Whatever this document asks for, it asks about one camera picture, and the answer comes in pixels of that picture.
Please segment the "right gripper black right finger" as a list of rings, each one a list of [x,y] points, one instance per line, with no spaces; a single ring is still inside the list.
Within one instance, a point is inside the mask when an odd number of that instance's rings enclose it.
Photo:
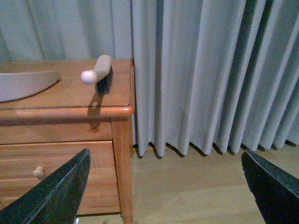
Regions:
[[[241,156],[248,187],[267,224],[299,222],[299,180],[251,150]]]

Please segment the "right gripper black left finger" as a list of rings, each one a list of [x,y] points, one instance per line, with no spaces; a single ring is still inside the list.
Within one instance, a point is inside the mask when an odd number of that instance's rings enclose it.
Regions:
[[[91,164],[83,149],[22,197],[0,211],[2,224],[72,224],[87,185]]]

